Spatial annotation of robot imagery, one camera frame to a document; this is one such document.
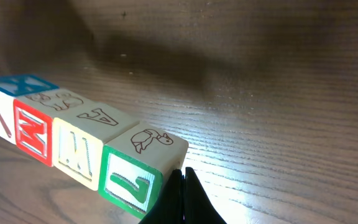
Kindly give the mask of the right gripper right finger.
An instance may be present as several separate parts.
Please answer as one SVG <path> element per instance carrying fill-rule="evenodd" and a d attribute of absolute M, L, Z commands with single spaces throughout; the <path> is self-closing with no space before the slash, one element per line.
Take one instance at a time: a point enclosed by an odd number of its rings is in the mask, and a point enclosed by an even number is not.
<path fill-rule="evenodd" d="M 226 224 L 191 167 L 185 169 L 184 216 L 186 224 Z"/>

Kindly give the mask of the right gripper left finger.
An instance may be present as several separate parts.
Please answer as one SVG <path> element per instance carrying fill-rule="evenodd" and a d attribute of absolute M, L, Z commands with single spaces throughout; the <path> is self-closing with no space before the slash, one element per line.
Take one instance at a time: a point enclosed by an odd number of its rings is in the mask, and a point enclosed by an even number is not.
<path fill-rule="evenodd" d="M 139 224 L 183 223 L 182 177 L 181 170 L 172 172 L 156 203 Z"/>

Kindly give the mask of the green number seven block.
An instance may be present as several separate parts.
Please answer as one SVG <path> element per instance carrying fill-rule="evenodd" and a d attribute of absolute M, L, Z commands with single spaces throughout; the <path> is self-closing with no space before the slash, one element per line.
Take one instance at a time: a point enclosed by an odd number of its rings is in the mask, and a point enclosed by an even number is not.
<path fill-rule="evenodd" d="M 98 193 L 142 219 L 187 150 L 188 141 L 141 122 L 104 145 Z"/>

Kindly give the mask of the yellow top wooden block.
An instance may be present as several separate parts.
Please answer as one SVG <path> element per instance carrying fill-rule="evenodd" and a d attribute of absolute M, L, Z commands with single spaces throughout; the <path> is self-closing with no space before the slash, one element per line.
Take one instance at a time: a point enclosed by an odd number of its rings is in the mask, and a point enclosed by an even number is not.
<path fill-rule="evenodd" d="M 53 165 L 96 191 L 103 146 L 139 120 L 104 103 L 90 103 L 53 120 Z"/>

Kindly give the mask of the red letter M block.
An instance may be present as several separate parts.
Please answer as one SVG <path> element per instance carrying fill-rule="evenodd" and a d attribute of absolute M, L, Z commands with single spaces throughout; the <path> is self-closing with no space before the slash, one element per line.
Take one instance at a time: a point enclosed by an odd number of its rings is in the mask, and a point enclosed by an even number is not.
<path fill-rule="evenodd" d="M 53 166 L 53 120 L 92 103 L 64 88 L 17 97 L 13 101 L 17 147 L 46 166 Z"/>

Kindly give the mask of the hammer picture yellow block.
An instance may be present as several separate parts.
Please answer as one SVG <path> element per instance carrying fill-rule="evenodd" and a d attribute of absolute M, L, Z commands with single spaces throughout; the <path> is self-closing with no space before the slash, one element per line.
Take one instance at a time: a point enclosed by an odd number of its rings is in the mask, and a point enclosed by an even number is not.
<path fill-rule="evenodd" d="M 0 137 L 16 143 L 13 102 L 17 97 L 57 88 L 31 74 L 0 77 Z"/>

